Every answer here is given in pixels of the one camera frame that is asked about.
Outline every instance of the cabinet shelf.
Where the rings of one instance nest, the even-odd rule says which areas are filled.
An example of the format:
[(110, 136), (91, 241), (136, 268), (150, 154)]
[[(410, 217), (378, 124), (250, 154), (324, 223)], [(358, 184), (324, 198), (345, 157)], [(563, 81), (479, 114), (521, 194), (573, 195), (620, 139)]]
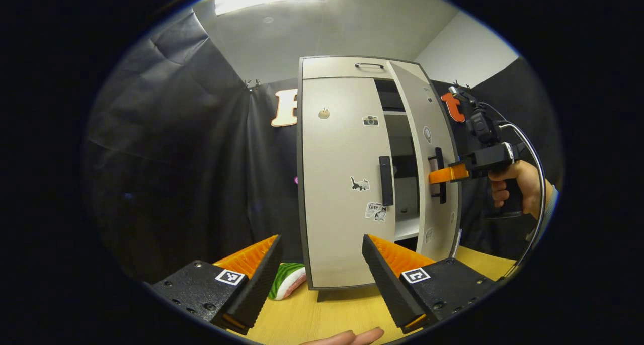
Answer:
[(418, 236), (418, 228), (421, 223), (419, 217), (401, 217), (396, 216), (395, 240), (407, 239)]

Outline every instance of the wooden table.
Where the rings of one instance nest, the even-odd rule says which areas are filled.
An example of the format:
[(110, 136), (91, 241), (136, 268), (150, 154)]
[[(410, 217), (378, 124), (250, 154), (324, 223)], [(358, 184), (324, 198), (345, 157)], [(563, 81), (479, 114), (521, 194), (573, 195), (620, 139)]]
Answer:
[[(462, 246), (456, 258), (494, 280), (515, 262)], [(374, 344), (406, 336), (394, 324), (376, 286), (330, 292), (324, 302), (317, 302), (317, 291), (309, 291), (304, 283), (282, 301), (267, 299), (255, 327), (244, 337), (267, 345), (299, 345), (350, 329), (357, 335), (377, 326), (384, 336)]]

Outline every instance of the cable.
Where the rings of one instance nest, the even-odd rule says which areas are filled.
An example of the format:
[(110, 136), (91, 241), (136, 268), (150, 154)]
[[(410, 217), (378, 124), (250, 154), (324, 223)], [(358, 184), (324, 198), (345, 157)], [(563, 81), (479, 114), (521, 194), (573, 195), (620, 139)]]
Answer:
[(502, 118), (504, 121), (508, 121), (508, 120), (506, 119), (506, 117), (505, 117), (505, 116), (503, 116), (501, 113), (499, 113), (499, 111), (498, 111), (497, 109), (495, 109), (494, 107), (492, 107), (492, 105), (490, 105), (490, 104), (486, 104), (485, 102), (479, 102), (479, 104), (481, 104), (481, 105), (485, 105), (485, 106), (489, 107), (490, 109), (494, 110), (494, 112), (495, 112), (495, 113), (499, 114), (499, 116), (501, 116), (501, 118)]
[(530, 150), (530, 154), (532, 154), (532, 157), (534, 158), (534, 162), (536, 162), (536, 169), (538, 170), (539, 173), (539, 188), (541, 189), (541, 203), (540, 203), (540, 208), (539, 208), (539, 217), (538, 221), (536, 222), (536, 229), (534, 230), (534, 236), (530, 240), (530, 244), (528, 247), (525, 249), (523, 255), (519, 260), (508, 269), (505, 275), (503, 277), (509, 276), (513, 272), (513, 269), (517, 269), (518, 266), (521, 264), (521, 262), (524, 260), (525, 256), (527, 253), (529, 253), (530, 249), (533, 246), (534, 240), (537, 238), (539, 235), (539, 230), (541, 228), (541, 223), (543, 222), (543, 215), (545, 214), (545, 175), (543, 175), (543, 167), (541, 166), (541, 161), (539, 160), (538, 155), (536, 155), (536, 150), (534, 150), (534, 146), (532, 143), (527, 139), (525, 136), (524, 132), (519, 129), (516, 125), (513, 123), (506, 121), (508, 123), (504, 125), (500, 125), (499, 128), (504, 129), (506, 127), (511, 127), (513, 130), (515, 130), (515, 133), (522, 139), (522, 141), (525, 143), (525, 146), (527, 146), (528, 150)]

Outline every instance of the orange letter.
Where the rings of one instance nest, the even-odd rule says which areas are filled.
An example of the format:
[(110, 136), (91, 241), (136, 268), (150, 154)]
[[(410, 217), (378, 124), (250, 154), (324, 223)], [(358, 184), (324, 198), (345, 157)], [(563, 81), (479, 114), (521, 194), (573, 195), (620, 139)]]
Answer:
[(278, 113), (276, 114), (271, 125), (275, 127), (295, 125), (297, 117), (293, 115), (293, 110), (297, 109), (297, 89), (282, 90), (275, 93), (278, 97)]
[(445, 95), (441, 96), (441, 99), (445, 102), (445, 104), (447, 104), (449, 115), (452, 119), (454, 119), (454, 121), (458, 123), (465, 121), (465, 115), (461, 114), (458, 111), (458, 105), (460, 105), (460, 101), (457, 98), (452, 96), (451, 93), (446, 93)]

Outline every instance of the ceiling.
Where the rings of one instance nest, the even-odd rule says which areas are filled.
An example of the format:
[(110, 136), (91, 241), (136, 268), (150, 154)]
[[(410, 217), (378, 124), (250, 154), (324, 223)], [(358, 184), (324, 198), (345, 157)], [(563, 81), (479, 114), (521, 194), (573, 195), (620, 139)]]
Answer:
[(444, 0), (285, 1), (217, 17), (214, 0), (203, 0), (193, 11), (242, 79), (269, 83), (297, 77), (304, 56), (413, 61), (458, 9)]

